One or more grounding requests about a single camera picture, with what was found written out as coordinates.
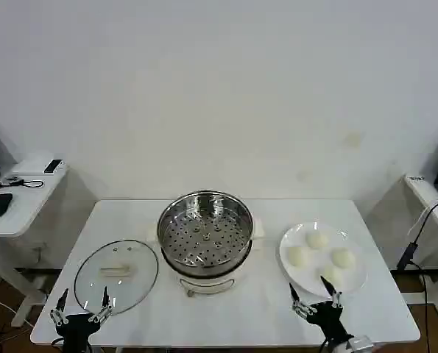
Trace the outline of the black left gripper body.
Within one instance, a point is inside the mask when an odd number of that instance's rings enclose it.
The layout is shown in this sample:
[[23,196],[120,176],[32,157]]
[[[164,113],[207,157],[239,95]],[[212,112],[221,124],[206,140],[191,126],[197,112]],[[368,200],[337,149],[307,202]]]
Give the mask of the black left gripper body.
[[93,352],[89,337],[100,330],[101,323],[97,316],[85,314],[68,315],[55,324],[57,334],[61,337],[63,353]]

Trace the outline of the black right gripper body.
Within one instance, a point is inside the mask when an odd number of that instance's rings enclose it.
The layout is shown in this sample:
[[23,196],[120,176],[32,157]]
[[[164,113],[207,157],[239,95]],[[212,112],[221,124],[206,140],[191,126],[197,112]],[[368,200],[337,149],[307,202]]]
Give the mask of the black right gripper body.
[[307,322],[317,325],[323,332],[327,342],[344,343],[353,336],[347,332],[340,321],[343,307],[332,301],[318,302],[310,305],[312,314],[308,314]]

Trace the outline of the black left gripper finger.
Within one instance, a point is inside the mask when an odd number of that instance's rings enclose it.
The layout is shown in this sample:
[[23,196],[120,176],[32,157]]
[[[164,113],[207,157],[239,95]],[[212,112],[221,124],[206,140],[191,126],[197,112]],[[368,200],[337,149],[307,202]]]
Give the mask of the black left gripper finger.
[[93,314],[88,321],[95,324],[103,324],[111,315],[113,310],[112,305],[110,304],[110,297],[107,291],[107,287],[104,287],[103,296],[102,296],[102,307],[101,310]]
[[68,323],[68,319],[64,314],[67,297],[68,288],[64,290],[63,295],[57,300],[55,308],[50,310],[50,317],[56,327],[61,327]]

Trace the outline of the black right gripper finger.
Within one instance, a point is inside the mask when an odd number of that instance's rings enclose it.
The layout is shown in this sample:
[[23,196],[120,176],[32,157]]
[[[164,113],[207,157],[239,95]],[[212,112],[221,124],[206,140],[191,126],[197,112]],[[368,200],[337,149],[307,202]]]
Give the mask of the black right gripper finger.
[[331,296],[332,299],[332,307],[333,308],[343,308],[341,302],[340,302],[340,296],[342,295],[341,292],[338,292],[333,284],[329,282],[324,276],[320,276],[320,279],[328,292],[328,294]]
[[301,318],[307,318],[317,312],[315,308],[300,300],[300,297],[298,296],[297,291],[294,289],[292,284],[289,284],[289,289],[292,296],[292,309],[296,312],[296,314],[298,314]]

